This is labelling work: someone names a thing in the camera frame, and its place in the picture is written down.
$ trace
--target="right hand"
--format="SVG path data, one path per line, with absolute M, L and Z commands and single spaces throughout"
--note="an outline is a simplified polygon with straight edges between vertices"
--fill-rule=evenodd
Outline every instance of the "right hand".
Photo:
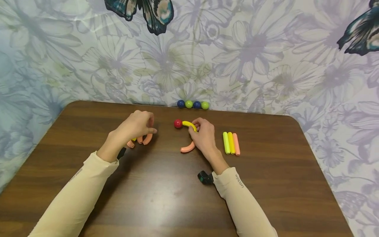
M 196 126 L 199 132 L 195 132 L 192 127 L 188 128 L 196 147 L 203 153 L 207 160 L 212 154 L 218 151 L 215 141 L 215 127 L 208 120 L 197 118 L 192 123 Z

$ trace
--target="orange curved stick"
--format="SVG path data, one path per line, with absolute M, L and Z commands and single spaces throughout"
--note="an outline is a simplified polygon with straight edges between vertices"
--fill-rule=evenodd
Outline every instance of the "orange curved stick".
M 126 145 L 130 148 L 134 148 L 134 143 L 132 141 L 128 141 Z
M 147 145 L 151 141 L 152 138 L 153 138 L 153 134 L 151 133 L 147 134 L 145 140 L 143 140 L 143 144 Z
M 186 153 L 186 152 L 190 152 L 191 150 L 193 150 L 195 148 L 195 143 L 194 142 L 191 142 L 191 144 L 189 146 L 186 146 L 186 147 L 182 147 L 180 149 L 180 152 L 181 153 Z
M 137 137 L 137 142 L 138 142 L 139 144 L 142 144 L 142 142 L 143 142 L 143 137 Z

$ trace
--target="long-sleeve shirt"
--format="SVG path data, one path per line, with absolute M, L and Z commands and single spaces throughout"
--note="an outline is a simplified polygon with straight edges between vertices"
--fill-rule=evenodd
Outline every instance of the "long-sleeve shirt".
M 92 153 L 54 198 L 29 237 L 77 237 L 106 180 L 118 166 L 118 160 L 108 163 L 96 152 Z M 220 196 L 226 200 L 240 237 L 277 237 L 275 229 L 234 167 L 221 175 L 214 172 L 212 175 Z

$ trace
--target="wrist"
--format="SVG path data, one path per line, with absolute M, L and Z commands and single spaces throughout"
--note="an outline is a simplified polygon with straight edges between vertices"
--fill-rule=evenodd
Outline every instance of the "wrist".
M 117 160 L 117 155 L 122 147 L 110 142 L 108 139 L 97 151 L 97 156 L 102 160 L 112 163 Z
M 211 162 L 213 160 L 220 160 L 220 159 L 224 159 L 222 157 L 222 153 L 219 149 L 217 149 L 217 147 L 212 147 L 210 148 L 209 150 L 207 150 L 206 152 L 204 152 L 204 156 L 205 158 Z

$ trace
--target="magnetic ball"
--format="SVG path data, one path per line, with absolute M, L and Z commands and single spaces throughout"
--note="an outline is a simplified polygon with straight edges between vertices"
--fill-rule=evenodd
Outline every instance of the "magnetic ball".
M 187 108 L 192 108 L 192 106 L 193 106 L 192 101 L 187 100 L 187 101 L 186 101 L 186 107 L 187 107 Z
M 183 127 L 183 122 L 180 119 L 176 119 L 174 121 L 174 127 L 176 127 L 177 129 Z
M 201 108 L 201 103 L 199 101 L 195 101 L 193 103 L 193 108 Z
M 178 100 L 176 104 L 178 105 L 179 108 L 184 108 L 186 106 L 186 103 L 184 102 L 184 100 Z
M 207 110 L 207 109 L 209 109 L 209 103 L 206 102 L 206 101 L 201 102 L 201 108 L 202 108 L 203 110 Z

